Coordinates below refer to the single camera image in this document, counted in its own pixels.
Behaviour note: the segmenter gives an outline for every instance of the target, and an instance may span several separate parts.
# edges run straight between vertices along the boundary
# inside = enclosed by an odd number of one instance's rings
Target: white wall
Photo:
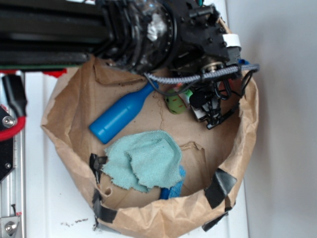
[[[317,237],[317,1],[227,0],[227,13],[242,56],[261,64],[250,237]]]

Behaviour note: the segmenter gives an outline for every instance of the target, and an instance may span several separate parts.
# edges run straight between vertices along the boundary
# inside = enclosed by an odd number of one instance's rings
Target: green towel
[[[182,152],[163,130],[127,135],[105,149],[102,171],[122,188],[149,192],[154,186],[170,188],[182,180]]]

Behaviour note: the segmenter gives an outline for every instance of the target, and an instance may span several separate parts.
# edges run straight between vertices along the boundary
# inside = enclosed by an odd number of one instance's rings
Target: blue bottle
[[[107,144],[137,116],[153,90],[148,83],[141,90],[123,96],[95,120],[89,129],[103,144]]]

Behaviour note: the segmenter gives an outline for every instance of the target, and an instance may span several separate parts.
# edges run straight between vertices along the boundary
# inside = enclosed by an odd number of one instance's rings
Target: green plush toy
[[[172,88],[168,91],[168,93],[175,93],[180,91],[178,88]],[[189,98],[193,95],[193,92],[189,89],[183,93],[180,93],[176,96],[165,96],[165,101],[168,106],[168,109],[173,114],[181,114],[190,106]]]

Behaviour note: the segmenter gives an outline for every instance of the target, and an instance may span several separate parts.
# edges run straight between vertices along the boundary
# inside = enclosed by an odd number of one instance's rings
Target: brown paper bag
[[[42,128],[76,186],[99,217],[99,222],[124,235],[175,238],[202,226],[234,206],[258,126],[258,90],[254,80],[240,100],[240,109],[223,124],[206,129],[187,111],[174,115],[162,95],[152,93],[142,111],[107,145],[99,142],[88,126],[123,95],[138,90],[144,80],[118,84],[125,74],[108,72],[96,59],[63,75],[56,85],[42,120]],[[115,84],[96,81],[112,74]],[[239,98],[222,102],[227,112]],[[181,197],[158,200],[160,189],[144,194],[113,185],[103,174],[99,184],[89,167],[91,153],[104,149],[127,134],[147,130],[167,131],[182,149],[187,174]]]

